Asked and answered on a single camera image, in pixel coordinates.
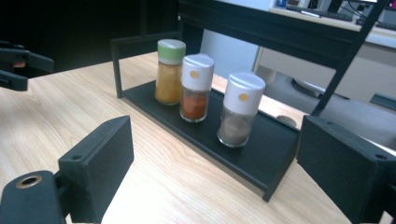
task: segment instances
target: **black spice rack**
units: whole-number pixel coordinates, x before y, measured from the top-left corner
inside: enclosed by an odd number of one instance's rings
[[[162,105],[154,98],[155,81],[123,91],[122,96],[165,127],[183,137],[248,182],[264,191],[269,201],[295,156],[293,146],[299,131],[259,113],[247,144],[240,148],[224,146],[217,138],[223,94],[210,92],[207,117],[189,123],[179,115],[179,105]]]

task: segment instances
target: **jar lid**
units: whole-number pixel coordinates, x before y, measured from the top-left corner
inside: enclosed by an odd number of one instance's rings
[[[209,91],[212,86],[215,62],[205,54],[184,57],[181,84],[194,91]]]
[[[237,114],[255,115],[264,88],[264,80],[254,73],[230,74],[224,94],[224,106]]]
[[[161,63],[181,64],[186,53],[186,44],[180,40],[163,39],[158,41],[158,59]]]

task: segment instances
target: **black shelf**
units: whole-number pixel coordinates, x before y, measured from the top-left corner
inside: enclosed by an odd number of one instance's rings
[[[123,91],[123,97],[165,127],[183,137],[210,157],[264,191],[269,201],[295,157],[293,146],[299,131],[280,120],[259,113],[247,144],[224,146],[217,138],[223,94],[212,91],[207,117],[188,123],[179,115],[179,105],[162,105],[154,98],[155,81]]]

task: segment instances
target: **glass jar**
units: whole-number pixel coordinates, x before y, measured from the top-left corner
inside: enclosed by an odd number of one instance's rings
[[[265,82],[253,73],[234,73],[228,78],[218,129],[220,142],[242,147],[248,142]]]
[[[155,98],[164,105],[176,105],[181,97],[181,64],[186,44],[175,39],[158,41],[158,76]]]
[[[188,122],[206,118],[214,61],[204,54],[184,57],[181,75],[180,116]]]

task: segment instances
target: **spice rack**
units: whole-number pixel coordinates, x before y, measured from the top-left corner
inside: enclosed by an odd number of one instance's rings
[[[280,120],[259,113],[247,144],[224,146],[217,138],[223,94],[211,91],[207,117],[189,123],[179,115],[179,105],[162,105],[154,97],[155,81],[123,91],[125,99],[158,120],[204,153],[264,191],[269,201],[295,156],[293,146],[298,130]]]

